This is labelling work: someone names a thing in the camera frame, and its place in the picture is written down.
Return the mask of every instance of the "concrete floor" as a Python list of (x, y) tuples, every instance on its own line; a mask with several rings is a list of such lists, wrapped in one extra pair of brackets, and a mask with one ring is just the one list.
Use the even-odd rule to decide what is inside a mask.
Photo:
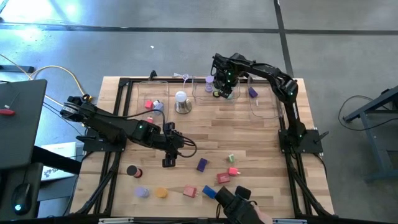
[[(280, 0), (280, 8), (286, 29), (398, 30), (398, 2), (393, 0)], [(279, 27), (271, 0), (9, 0), (0, 17), (5, 22), (115, 27)], [(336, 214), (396, 222), (398, 181), (364, 183), (364, 176), (377, 170), (370, 145), (364, 133), (342, 128), (337, 114), (342, 102), (352, 95), (375, 98), (397, 85), (398, 35), (288, 34), (286, 39), (294, 76), (305, 79), (314, 122), (321, 132), (330, 131), (323, 147)], [(286, 68), (280, 35), (275, 33), (0, 29), (0, 46), (0, 53), (20, 65), (70, 69), (93, 96), (98, 96), (105, 75), (149, 75), (151, 70), (159, 75), (206, 75), (215, 52), (240, 52), (258, 62)], [(47, 70), (39, 77), (49, 81), (47, 94), (59, 101), (80, 94), (73, 80), (60, 70)], [(24, 80), (25, 76), (0, 73), (0, 79)], [(365, 103), (353, 100), (344, 111)], [(75, 130), (43, 110), (36, 145), (74, 141), (75, 136)], [(70, 181), (65, 194), (72, 185)], [(65, 198), (43, 201), (40, 216), (60, 215), (66, 202)], [(46, 209), (55, 207), (53, 204), (58, 211)]]

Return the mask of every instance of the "human hand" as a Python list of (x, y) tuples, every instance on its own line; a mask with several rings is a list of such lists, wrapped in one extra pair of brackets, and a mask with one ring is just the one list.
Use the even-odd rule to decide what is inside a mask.
[(259, 216), (260, 220), (264, 224), (272, 224), (272, 218), (269, 215), (260, 211), (260, 208), (257, 205), (253, 205), (253, 207), (254, 207), (254, 210), (256, 211), (257, 215)]

